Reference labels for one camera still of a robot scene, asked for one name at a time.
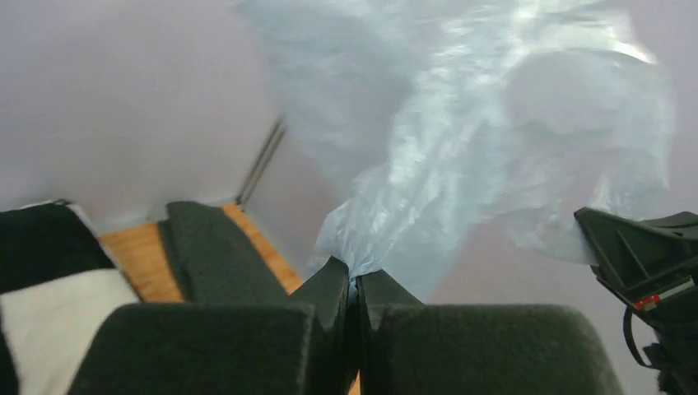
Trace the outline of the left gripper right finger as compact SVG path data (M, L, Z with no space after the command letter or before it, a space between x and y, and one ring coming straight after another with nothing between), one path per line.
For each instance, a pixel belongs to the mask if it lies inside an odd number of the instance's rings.
M364 394L619 394L591 323L549 304L423 304L386 272L356 281Z

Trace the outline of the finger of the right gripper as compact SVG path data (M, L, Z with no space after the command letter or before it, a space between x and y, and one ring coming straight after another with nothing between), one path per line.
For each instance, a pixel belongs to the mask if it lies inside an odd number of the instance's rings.
M593 270L628 305L657 305L697 285L697 215L634 221L585 207L575 219Z

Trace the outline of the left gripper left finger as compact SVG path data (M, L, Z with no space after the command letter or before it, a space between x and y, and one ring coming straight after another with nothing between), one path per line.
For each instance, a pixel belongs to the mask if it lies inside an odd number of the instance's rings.
M71 394L345 394L349 279L330 259L276 303L128 304L100 326Z

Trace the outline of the translucent blue plastic trash bag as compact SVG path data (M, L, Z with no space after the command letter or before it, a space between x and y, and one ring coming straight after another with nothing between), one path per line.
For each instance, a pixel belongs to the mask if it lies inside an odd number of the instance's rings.
M333 187L307 272L385 270L429 294L471 230L592 264L563 212L640 219L668 188L667 75L613 1L238 1L286 130Z

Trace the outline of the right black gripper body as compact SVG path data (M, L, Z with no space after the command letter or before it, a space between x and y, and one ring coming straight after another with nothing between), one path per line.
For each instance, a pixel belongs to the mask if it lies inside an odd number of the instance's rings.
M666 394L697 392L697 216L630 223L621 232L628 305L623 334Z

